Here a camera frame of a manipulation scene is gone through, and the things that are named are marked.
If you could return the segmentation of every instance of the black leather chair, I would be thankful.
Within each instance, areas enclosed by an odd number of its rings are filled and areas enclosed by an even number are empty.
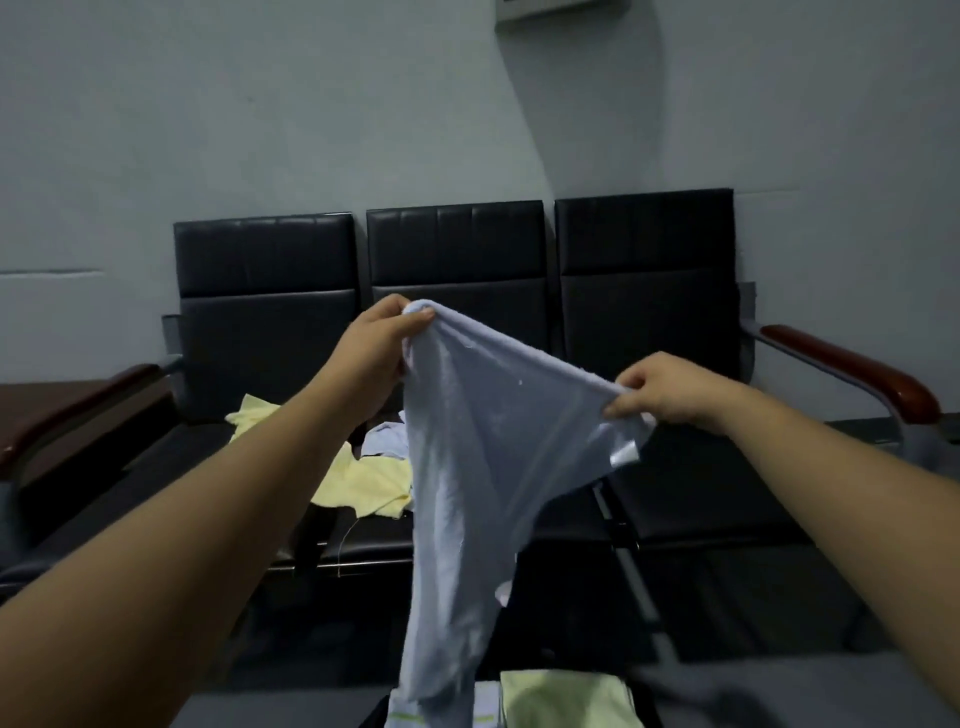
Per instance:
[[[939,406],[920,382],[794,329],[741,319],[732,190],[558,200],[555,213],[572,363],[612,379],[664,351],[740,378],[741,342],[752,337],[881,399],[904,443],[916,445],[908,459],[922,461]],[[637,546],[805,539],[729,439],[660,425],[642,455],[604,489]]]
[[[369,210],[369,296],[431,299],[562,355],[555,252],[544,223],[540,201]],[[358,521],[342,509],[321,568],[409,563],[413,518]],[[608,543],[610,536],[585,487],[547,507],[534,539]]]
[[[39,543],[29,543],[28,524],[7,529],[20,534],[8,549],[18,558],[0,573],[0,595],[29,583],[222,447],[233,431],[224,416],[244,394],[289,399],[320,369],[359,312],[348,213],[177,223],[174,237],[182,354],[168,371],[181,369],[183,386],[174,388],[176,402],[167,395],[151,407],[151,426],[156,430],[163,422],[165,434]],[[8,457],[9,491],[18,491],[15,474],[44,443],[166,374],[156,365],[135,368],[41,423]],[[133,455],[128,452],[124,462]],[[15,500],[6,503],[7,521],[15,522]],[[288,549],[278,567],[292,568],[292,559]]]

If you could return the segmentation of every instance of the yellow cloth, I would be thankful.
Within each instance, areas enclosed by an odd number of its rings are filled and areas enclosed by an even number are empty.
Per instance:
[[[226,417],[227,422],[236,427],[230,441],[278,409],[278,404],[245,395],[240,410]],[[324,508],[350,506],[358,519],[371,513],[398,519],[411,501],[412,483],[409,460],[379,456],[356,460],[349,443],[344,443],[310,500]]]
[[[510,728],[643,728],[630,689],[612,675],[527,669],[500,673]]]

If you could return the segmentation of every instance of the wall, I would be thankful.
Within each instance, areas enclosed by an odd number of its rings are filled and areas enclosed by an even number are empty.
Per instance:
[[[762,320],[960,409],[960,6],[484,0],[0,7],[0,380],[162,352],[175,220],[732,186]],[[881,414],[773,352],[756,381]]]

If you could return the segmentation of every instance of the person's right arm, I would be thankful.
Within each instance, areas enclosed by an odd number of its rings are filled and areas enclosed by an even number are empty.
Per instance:
[[[770,490],[960,710],[960,483],[665,353],[617,382],[609,417],[650,412],[730,437]]]

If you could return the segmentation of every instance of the red wooden armrest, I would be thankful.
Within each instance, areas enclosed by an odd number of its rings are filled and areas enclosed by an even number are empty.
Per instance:
[[[757,341],[870,392],[906,425],[936,425],[940,420],[937,398],[909,374],[782,324],[762,327],[747,321],[743,328]]]
[[[13,480],[35,452],[164,376],[157,364],[138,364],[93,392],[20,427],[0,449],[0,481]]]

